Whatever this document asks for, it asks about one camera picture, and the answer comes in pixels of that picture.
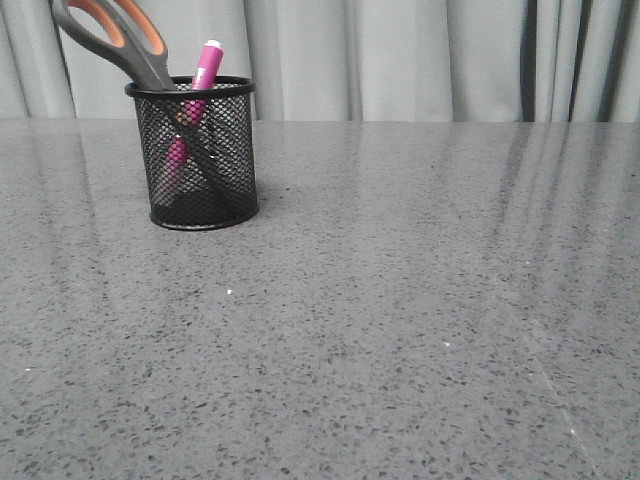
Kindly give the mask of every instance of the pink marker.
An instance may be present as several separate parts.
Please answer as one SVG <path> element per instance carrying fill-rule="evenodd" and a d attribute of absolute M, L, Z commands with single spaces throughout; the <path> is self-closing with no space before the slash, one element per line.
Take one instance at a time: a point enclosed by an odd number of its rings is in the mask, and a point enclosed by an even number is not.
<path fill-rule="evenodd" d="M 202 53 L 198 60 L 198 70 L 191 82 L 192 90 L 208 90 L 215 84 L 218 68 L 222 61 L 224 52 L 220 42 L 209 40 L 202 47 Z M 184 117 L 179 120 L 186 120 L 193 125 L 198 125 L 206 109 L 206 100 L 189 100 L 183 107 Z M 167 164 L 163 172 L 163 179 L 169 192 L 174 192 L 182 170 L 189 160 L 189 150 L 186 143 L 179 135 L 173 139 L 167 153 Z"/>

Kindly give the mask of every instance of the pink pen barrel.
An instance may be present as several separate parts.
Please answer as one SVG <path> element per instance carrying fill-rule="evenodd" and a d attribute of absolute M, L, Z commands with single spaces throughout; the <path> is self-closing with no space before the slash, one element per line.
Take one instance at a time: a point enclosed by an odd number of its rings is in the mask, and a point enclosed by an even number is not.
<path fill-rule="evenodd" d="M 203 47 L 198 60 L 198 69 L 191 82 L 192 90 L 208 90 L 215 84 L 218 68 L 222 61 L 224 52 L 219 42 L 209 40 Z M 179 121 L 188 121 L 192 125 L 198 125 L 202 119 L 207 106 L 206 100 L 189 100 L 185 102 L 182 111 L 182 118 Z M 173 139 L 169 151 L 167 152 L 166 164 L 163 172 L 165 190 L 173 193 L 178 184 L 178 180 L 189 160 L 189 149 L 184 139 L 176 135 Z"/>

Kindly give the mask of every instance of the pen holder rim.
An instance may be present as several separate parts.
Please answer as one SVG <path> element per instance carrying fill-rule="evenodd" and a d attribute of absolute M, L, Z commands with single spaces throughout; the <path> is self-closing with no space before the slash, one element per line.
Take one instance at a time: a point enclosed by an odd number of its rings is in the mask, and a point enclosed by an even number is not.
<path fill-rule="evenodd" d="M 190 84 L 192 77 L 177 76 L 171 77 L 174 84 Z M 210 88 L 206 90 L 142 90 L 131 82 L 124 87 L 124 92 L 133 98 L 148 98 L 151 100 L 206 100 L 210 98 L 229 98 L 238 95 L 252 93 L 255 90 L 255 83 L 250 78 L 218 75 L 216 85 L 232 84 L 233 87 Z"/>

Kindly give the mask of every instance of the mesh cup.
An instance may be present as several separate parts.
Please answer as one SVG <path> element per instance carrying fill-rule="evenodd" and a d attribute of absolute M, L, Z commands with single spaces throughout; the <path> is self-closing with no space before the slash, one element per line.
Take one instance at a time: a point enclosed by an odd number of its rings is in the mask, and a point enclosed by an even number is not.
<path fill-rule="evenodd" d="M 216 78 L 210 90 L 125 87 L 133 97 L 149 187 L 151 221 L 176 230 L 211 230 L 258 211 L 251 136 L 251 80 Z"/>

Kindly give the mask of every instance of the scissors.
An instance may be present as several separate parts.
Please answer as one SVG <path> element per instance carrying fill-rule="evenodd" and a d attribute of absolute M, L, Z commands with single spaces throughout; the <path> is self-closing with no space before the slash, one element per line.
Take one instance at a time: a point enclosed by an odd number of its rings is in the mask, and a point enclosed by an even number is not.
<path fill-rule="evenodd" d="M 151 45 L 151 51 L 107 0 L 53 0 L 53 16 L 71 38 L 120 67 L 140 89 L 175 90 L 167 71 L 167 46 L 151 20 L 133 0 L 114 1 L 140 27 Z M 111 43 L 83 27 L 73 18 L 69 7 L 79 8 L 93 17 L 107 33 Z"/>

